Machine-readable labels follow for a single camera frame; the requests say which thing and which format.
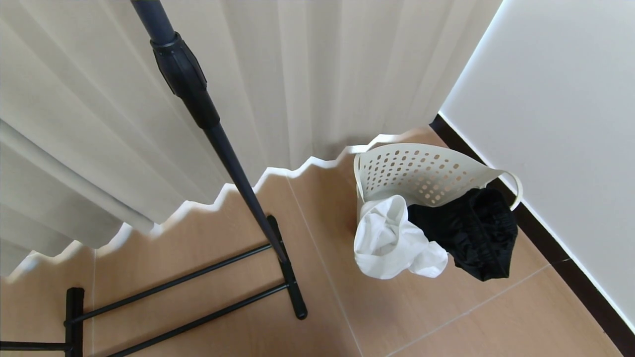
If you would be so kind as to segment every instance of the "perforated basket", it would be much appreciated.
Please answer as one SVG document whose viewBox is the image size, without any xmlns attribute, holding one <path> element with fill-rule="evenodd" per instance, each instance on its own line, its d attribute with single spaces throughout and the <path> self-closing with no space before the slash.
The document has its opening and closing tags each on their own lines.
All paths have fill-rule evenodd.
<svg viewBox="0 0 635 357">
<path fill-rule="evenodd" d="M 354 160 L 358 205 L 398 194 L 408 204 L 442 206 L 470 189 L 485 187 L 503 173 L 516 181 L 523 197 L 520 179 L 511 172 L 489 168 L 478 161 L 445 147 L 426 144 L 388 144 L 357 154 Z"/>
</svg>

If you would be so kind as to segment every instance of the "clothes rack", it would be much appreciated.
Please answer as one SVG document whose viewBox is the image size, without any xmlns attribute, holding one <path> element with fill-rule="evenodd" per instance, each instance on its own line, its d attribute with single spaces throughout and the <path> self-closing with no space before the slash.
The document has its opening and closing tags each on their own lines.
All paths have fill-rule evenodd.
<svg viewBox="0 0 635 357">
<path fill-rule="evenodd" d="M 163 10 L 160 0 L 131 0 L 132 5 L 141 19 L 145 30 L 150 36 L 150 45 L 154 52 L 157 66 L 166 80 L 172 93 L 181 98 L 187 110 L 190 112 L 198 127 L 205 132 L 208 140 L 212 144 L 216 154 L 225 166 L 230 177 L 234 181 L 238 192 L 243 197 L 247 207 L 250 209 L 254 219 L 258 222 L 262 232 L 269 241 L 267 244 L 247 250 L 239 255 L 216 262 L 198 271 L 186 274 L 167 283 L 155 286 L 144 292 L 129 296 L 117 302 L 113 302 L 104 307 L 85 313 L 84 312 L 84 289 L 72 287 L 66 292 L 66 318 L 63 322 L 65 327 L 65 342 L 13 342 L 0 341 L 0 350 L 10 351 L 64 351 L 66 357 L 82 357 L 83 355 L 83 323 L 85 320 L 94 318 L 100 314 L 107 313 L 127 304 L 134 303 L 140 299 L 171 288 L 185 281 L 191 280 L 203 274 L 220 269 L 231 263 L 260 253 L 269 248 L 276 251 L 276 255 L 282 270 L 284 283 L 273 286 L 263 292 L 248 297 L 233 305 L 203 316 L 183 326 L 174 328 L 166 333 L 141 342 L 110 356 L 127 356 L 146 347 L 162 342 L 166 339 L 189 331 L 207 322 L 215 320 L 221 316 L 229 314 L 244 306 L 252 304 L 260 299 L 282 290 L 287 290 L 291 299 L 291 304 L 295 316 L 303 320 L 307 317 L 307 308 L 302 299 L 300 288 L 295 279 L 291 262 L 286 253 L 282 235 L 277 221 L 273 216 L 265 216 L 256 195 L 245 175 L 243 168 L 234 153 L 227 135 L 225 134 L 220 117 L 207 92 L 207 80 L 203 70 L 194 54 L 187 47 L 178 32 L 175 32 L 170 24 L 167 14 Z"/>
</svg>

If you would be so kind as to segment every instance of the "tile floor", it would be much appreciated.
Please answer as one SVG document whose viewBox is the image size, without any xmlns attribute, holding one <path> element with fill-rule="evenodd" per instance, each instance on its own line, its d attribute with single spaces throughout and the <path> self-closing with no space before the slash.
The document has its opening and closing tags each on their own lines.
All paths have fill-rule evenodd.
<svg viewBox="0 0 635 357">
<path fill-rule="evenodd" d="M 443 145 L 428 129 L 404 141 Z M 276 216 L 309 317 L 279 292 L 135 356 L 619 356 L 564 281 L 521 232 L 511 277 L 482 283 L 448 264 L 436 279 L 403 272 L 380 281 L 352 258 L 352 156 L 301 176 L 271 175 L 258 192 Z M 108 304 L 265 243 L 240 196 L 193 210 L 160 237 L 133 233 L 119 249 L 77 247 L 0 282 L 3 340 L 60 342 L 64 296 Z M 106 356 L 282 282 L 266 251 L 84 323 L 84 353 Z M 2 356 L 58 356 L 9 353 Z"/>
</svg>

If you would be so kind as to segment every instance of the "black baseboard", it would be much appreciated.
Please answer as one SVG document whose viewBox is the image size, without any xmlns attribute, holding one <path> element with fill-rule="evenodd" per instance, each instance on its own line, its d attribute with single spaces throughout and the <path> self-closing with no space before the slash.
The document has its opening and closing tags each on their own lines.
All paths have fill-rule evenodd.
<svg viewBox="0 0 635 357">
<path fill-rule="evenodd" d="M 450 149 L 462 152 L 481 163 L 483 162 L 440 115 L 436 116 L 430 127 Z M 509 203 L 513 201 L 514 194 L 501 180 L 496 179 L 488 186 L 503 192 Z M 556 272 L 569 285 L 573 293 L 593 315 L 620 352 L 624 356 L 635 357 L 635 334 L 595 288 L 589 278 L 580 270 L 578 265 L 569 258 L 569 255 L 562 249 L 560 244 L 547 232 L 545 227 L 529 212 L 524 204 L 521 203 L 514 210 L 514 216 L 518 226 L 527 234 L 533 244 L 540 250 L 540 253 L 544 255 Z"/>
</svg>

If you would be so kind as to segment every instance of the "black garment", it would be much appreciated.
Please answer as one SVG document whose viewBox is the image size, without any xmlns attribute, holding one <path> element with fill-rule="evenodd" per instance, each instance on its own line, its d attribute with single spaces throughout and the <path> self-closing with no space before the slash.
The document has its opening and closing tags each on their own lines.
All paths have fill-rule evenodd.
<svg viewBox="0 0 635 357">
<path fill-rule="evenodd" d="M 518 226 L 501 192 L 471 189 L 440 207 L 411 205 L 408 220 L 454 257 L 457 267 L 486 281 L 508 278 Z"/>
</svg>

